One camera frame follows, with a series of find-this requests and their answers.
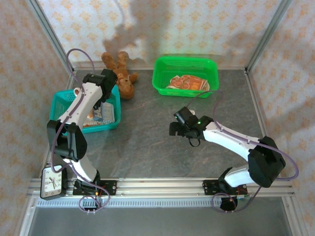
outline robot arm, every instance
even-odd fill
[[[277,148],[275,142],[267,136],[262,139],[254,138],[220,125],[223,130],[247,140],[247,142],[241,141],[222,132],[212,118],[203,116],[198,119],[187,107],[183,107],[174,116],[178,122],[170,124],[169,135],[177,134],[187,137],[190,144],[191,139],[197,139],[199,144],[200,140],[219,144],[248,162],[245,166],[228,168],[224,171],[219,178],[223,192],[228,193],[230,188],[253,182],[268,188],[285,167],[285,161],[280,154],[250,143],[250,141],[254,141]]]
[[[55,154],[60,155],[66,163],[72,163],[76,172],[92,183],[96,183],[100,177],[98,171],[85,156],[87,142],[82,134],[82,128],[91,108],[98,109],[101,102],[105,102],[110,97],[116,80],[117,76],[112,70],[104,69],[101,75],[88,74],[83,79],[84,91],[80,90],[68,110],[57,121],[50,120],[47,124],[51,150],[58,128],[76,107],[75,112],[67,120],[62,133],[58,136]]]

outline floral wallpaper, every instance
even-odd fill
[[[292,1],[251,79],[268,134],[296,161],[293,181],[309,235],[315,232],[315,8]],[[286,176],[293,173],[287,162]]]
[[[164,54],[208,57],[245,67],[280,0],[39,0],[64,49],[100,61],[125,50],[130,65],[152,66]],[[84,55],[74,66],[90,66]]]
[[[27,1],[0,1],[0,235],[10,236],[47,148],[54,92],[67,72]]]

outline blue plastic basket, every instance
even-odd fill
[[[58,120],[58,118],[63,113],[65,113],[65,111],[70,107],[74,99],[75,99],[75,95],[73,93],[73,90],[65,90],[65,91],[56,92],[53,97],[49,118],[52,120]],[[121,115],[122,115],[122,110],[120,106],[120,96],[119,96],[119,90],[118,90],[117,85],[113,87],[112,95],[109,99],[106,100],[106,102],[111,103],[114,106],[115,122],[111,124],[83,127],[82,133],[86,134],[86,133],[92,133],[92,132],[117,128],[121,120]]]

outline gray floor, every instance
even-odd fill
[[[256,198],[233,214],[211,208],[37,208],[29,236],[290,236],[281,198]]]
[[[89,71],[78,71],[83,78]],[[115,130],[86,134],[87,156],[107,177],[219,177],[228,167],[245,161],[216,144],[202,142],[191,147],[186,138],[168,135],[173,114],[191,100],[162,96],[152,86],[152,71],[140,70],[135,96],[121,101],[122,120]],[[217,119],[241,133],[261,137],[251,94],[242,70],[219,71],[224,99]],[[196,115],[212,117],[219,94],[197,99],[191,107]]]

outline snack package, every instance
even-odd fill
[[[94,109],[91,110],[88,118],[85,120],[83,124],[83,127],[110,124],[114,122],[115,122],[114,106],[111,103],[104,102],[101,103],[101,106],[97,110]]]
[[[167,89],[188,89],[188,90],[203,90],[208,91],[210,89],[207,80],[201,79],[193,75],[175,76],[170,80]]]

